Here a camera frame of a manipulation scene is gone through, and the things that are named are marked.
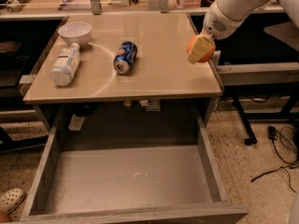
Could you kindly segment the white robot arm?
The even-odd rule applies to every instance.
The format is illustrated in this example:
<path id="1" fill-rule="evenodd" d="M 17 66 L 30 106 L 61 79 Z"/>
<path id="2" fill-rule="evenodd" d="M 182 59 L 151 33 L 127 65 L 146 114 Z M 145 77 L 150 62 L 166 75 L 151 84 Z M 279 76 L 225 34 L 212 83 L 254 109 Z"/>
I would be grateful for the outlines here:
<path id="1" fill-rule="evenodd" d="M 216 48 L 215 41 L 232 35 L 258 7 L 270 0 L 215 0 L 206 12 L 203 28 L 187 46 L 187 60 L 205 63 Z M 299 0 L 277 0 L 290 19 L 299 26 Z"/>

